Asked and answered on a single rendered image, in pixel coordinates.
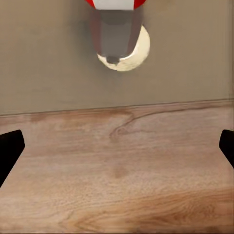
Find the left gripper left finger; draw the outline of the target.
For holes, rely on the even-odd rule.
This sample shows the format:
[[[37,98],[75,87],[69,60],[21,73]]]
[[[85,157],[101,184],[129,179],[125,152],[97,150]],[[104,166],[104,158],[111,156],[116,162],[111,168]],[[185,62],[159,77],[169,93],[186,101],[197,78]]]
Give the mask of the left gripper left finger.
[[[24,149],[21,130],[0,135],[0,187]]]

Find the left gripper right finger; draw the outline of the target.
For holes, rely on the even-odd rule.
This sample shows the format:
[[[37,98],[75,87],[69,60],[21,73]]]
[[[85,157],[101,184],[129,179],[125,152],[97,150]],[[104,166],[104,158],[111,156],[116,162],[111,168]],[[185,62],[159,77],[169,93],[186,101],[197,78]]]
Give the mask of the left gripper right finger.
[[[222,131],[219,147],[234,168],[234,131]]]

